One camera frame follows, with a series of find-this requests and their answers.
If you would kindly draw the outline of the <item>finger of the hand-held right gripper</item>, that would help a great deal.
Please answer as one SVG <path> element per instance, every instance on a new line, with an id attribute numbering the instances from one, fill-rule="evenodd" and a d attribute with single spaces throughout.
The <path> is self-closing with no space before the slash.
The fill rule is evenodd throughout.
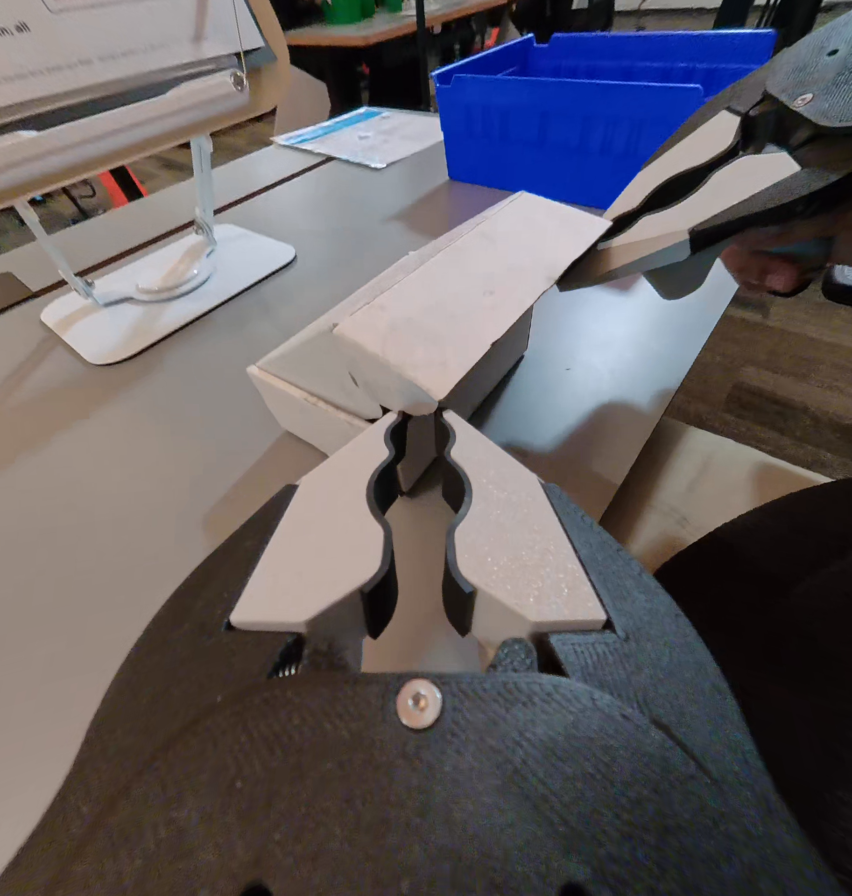
<path id="1" fill-rule="evenodd" d="M 610 231 L 687 231 L 743 199 L 742 117 L 725 109 L 678 138 L 607 210 Z"/>
<path id="2" fill-rule="evenodd" d="M 745 155 L 711 174 L 680 202 L 644 215 L 623 233 L 587 252 L 557 281 L 560 292 L 644 275 L 666 299 L 687 297 L 705 281 L 732 238 L 692 246 L 690 233 L 707 219 L 800 171 L 782 151 Z"/>

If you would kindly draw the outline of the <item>printed instruction sheet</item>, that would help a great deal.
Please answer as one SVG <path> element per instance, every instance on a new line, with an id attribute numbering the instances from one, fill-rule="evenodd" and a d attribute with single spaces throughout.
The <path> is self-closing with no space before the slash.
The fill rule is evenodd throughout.
<path id="1" fill-rule="evenodd" d="M 0 110 L 263 46 L 247 2 L 0 1 Z"/>

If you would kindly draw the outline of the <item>person's right hand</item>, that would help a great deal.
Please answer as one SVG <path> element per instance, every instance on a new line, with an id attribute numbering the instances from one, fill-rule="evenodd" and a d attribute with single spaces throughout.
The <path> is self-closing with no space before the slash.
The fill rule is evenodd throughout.
<path id="1" fill-rule="evenodd" d="M 822 262 L 802 261 L 799 244 L 823 240 L 829 250 Z M 793 293 L 826 267 L 852 267 L 852 204 L 813 218 L 742 233 L 721 253 L 738 285 L 775 295 Z"/>

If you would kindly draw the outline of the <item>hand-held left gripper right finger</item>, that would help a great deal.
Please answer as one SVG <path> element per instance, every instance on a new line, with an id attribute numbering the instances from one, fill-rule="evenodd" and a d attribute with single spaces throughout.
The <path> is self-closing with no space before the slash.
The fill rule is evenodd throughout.
<path id="1" fill-rule="evenodd" d="M 602 631 L 608 614 L 544 483 L 453 411 L 436 416 L 445 536 L 442 600 L 487 666 L 503 643 Z"/>

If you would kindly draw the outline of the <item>blue-edged paper sheet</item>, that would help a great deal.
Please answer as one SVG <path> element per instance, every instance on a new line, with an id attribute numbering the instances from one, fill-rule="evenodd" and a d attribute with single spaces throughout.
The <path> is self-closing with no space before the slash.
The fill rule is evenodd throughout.
<path id="1" fill-rule="evenodd" d="M 384 169 L 443 140 L 438 115 L 363 106 L 317 125 L 274 137 L 280 146 Z"/>

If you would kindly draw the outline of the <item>white document stand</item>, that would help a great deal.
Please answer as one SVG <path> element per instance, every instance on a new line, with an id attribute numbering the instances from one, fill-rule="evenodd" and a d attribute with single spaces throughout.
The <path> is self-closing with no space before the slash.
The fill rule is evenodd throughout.
<path id="1" fill-rule="evenodd" d="M 41 321 L 85 361 L 137 356 L 296 259 L 293 246 L 215 222 L 211 134 L 275 111 L 289 52 L 271 2 L 247 2 L 264 39 L 239 51 L 0 110 L 0 209 L 14 207 L 69 291 Z M 29 199 L 188 143 L 191 233 L 96 280 L 78 274 Z"/>

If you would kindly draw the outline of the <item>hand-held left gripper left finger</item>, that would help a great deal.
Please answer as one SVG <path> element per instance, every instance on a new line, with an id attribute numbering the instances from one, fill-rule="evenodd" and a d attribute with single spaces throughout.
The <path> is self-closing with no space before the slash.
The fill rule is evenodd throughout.
<path id="1" fill-rule="evenodd" d="M 399 586 L 387 511 L 400 495 L 402 413 L 303 476 L 230 613 L 243 631 L 378 639 Z"/>

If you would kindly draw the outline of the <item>grey desk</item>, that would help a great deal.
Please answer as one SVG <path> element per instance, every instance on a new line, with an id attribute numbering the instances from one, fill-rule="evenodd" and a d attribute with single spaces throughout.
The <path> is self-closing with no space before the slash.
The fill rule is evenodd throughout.
<path id="1" fill-rule="evenodd" d="M 382 170 L 281 146 L 215 170 L 220 220 L 297 260 L 144 354 L 86 364 L 0 315 L 0 872 L 58 790 L 129 649 L 208 554 L 322 456 L 246 369 L 408 252 L 504 198 L 434 145 Z M 598 520 L 735 295 L 641 278 L 549 290 L 472 422 Z"/>

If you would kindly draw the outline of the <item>blue plastic bin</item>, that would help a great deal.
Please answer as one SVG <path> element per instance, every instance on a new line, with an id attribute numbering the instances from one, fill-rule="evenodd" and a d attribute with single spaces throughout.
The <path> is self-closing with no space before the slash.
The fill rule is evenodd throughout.
<path id="1" fill-rule="evenodd" d="M 432 73 L 447 173 L 606 210 L 700 106 L 767 63 L 773 29 L 525 36 Z"/>

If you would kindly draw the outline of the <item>white cardboard mailer box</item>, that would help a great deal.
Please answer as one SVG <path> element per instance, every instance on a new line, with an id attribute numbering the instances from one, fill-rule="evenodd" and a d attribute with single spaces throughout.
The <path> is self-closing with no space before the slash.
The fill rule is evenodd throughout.
<path id="1" fill-rule="evenodd" d="M 516 193 L 406 254 L 247 368 L 325 455 L 388 411 L 468 417 L 524 353 L 532 308 L 611 222 Z"/>

